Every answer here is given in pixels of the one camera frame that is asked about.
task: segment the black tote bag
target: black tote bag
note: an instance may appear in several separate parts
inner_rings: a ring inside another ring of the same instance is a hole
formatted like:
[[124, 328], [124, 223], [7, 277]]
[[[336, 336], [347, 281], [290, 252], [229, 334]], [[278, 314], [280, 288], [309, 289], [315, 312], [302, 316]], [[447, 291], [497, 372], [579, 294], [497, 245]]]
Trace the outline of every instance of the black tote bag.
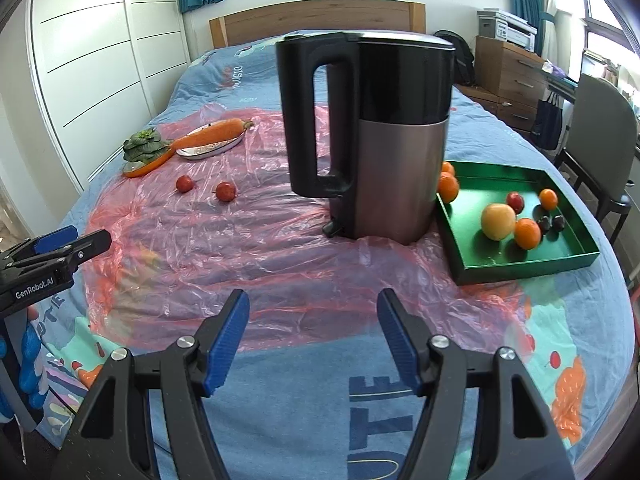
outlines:
[[546, 101], [538, 101], [536, 120], [531, 129], [532, 142], [542, 150], [554, 150], [558, 146], [562, 131], [562, 108], [558, 94], [551, 92]]

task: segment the bolt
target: bolt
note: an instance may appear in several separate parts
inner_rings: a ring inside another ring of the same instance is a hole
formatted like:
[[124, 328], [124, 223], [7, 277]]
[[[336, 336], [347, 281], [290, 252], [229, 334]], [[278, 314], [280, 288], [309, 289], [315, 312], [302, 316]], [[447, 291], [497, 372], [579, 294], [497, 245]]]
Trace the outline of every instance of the bolt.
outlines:
[[126, 348], [116, 348], [113, 352], [111, 352], [111, 359], [113, 359], [114, 361], [122, 361], [126, 356]]
[[516, 352], [513, 348], [509, 348], [508, 346], [503, 346], [498, 350], [498, 355], [507, 360], [513, 361], [516, 358]]
[[431, 344], [436, 348], [446, 348], [449, 346], [449, 338], [445, 335], [435, 335], [431, 338]]
[[180, 348], [191, 348], [195, 343], [196, 339], [192, 335], [183, 335], [178, 338]]

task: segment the kettle handle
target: kettle handle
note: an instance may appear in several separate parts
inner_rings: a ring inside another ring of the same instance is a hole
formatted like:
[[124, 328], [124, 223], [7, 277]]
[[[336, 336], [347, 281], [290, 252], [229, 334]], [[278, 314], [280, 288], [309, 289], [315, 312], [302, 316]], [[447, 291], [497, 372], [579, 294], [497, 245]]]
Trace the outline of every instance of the kettle handle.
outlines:
[[[344, 32], [288, 36], [276, 44], [276, 57], [291, 189], [307, 197], [342, 196], [356, 173], [357, 37]], [[318, 175], [314, 72], [327, 64], [331, 168]]]

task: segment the printer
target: printer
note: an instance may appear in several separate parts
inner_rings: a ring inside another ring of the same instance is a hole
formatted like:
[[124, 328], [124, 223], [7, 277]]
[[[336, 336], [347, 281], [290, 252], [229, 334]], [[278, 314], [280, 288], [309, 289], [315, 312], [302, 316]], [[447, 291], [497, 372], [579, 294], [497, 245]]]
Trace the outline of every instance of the printer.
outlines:
[[538, 30], [527, 20], [500, 9], [478, 10], [479, 35], [509, 41], [533, 52]]

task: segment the black backpack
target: black backpack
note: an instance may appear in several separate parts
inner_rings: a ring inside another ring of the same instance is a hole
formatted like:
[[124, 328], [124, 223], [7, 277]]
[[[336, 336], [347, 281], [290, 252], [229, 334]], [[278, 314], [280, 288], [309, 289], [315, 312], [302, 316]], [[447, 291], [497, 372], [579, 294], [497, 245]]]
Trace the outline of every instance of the black backpack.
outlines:
[[450, 30], [439, 30], [434, 34], [438, 38], [449, 41], [456, 48], [456, 63], [454, 80], [465, 86], [476, 84], [476, 71], [474, 70], [474, 55], [471, 53], [466, 41]]

